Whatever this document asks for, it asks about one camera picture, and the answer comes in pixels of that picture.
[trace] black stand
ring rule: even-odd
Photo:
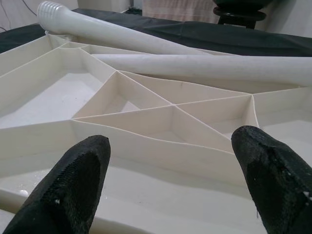
[[[232,24],[245,26],[246,28],[254,29],[257,21],[264,20],[267,16],[263,12],[232,12],[228,9],[220,7],[214,8],[214,13],[220,16],[218,24]]]

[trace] black cloth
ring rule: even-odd
[[[312,39],[262,32],[230,25],[179,22],[138,15],[76,9],[75,12],[186,46],[249,56],[312,56]],[[0,53],[44,35],[38,25],[0,34]]]

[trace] white tray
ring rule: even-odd
[[[91,233],[266,233],[231,134],[261,127],[312,165],[310,88],[146,77],[91,55],[140,52],[72,40],[0,55],[0,210],[15,213],[68,148],[102,134],[112,156]]]

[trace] white tube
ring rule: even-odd
[[[51,1],[44,1],[39,5],[37,16],[39,24],[47,31],[99,40],[122,49],[151,54],[210,55],[197,49],[72,12],[67,7]]]
[[[312,86],[312,58],[305,57],[99,54],[94,56],[118,70],[139,74]]]

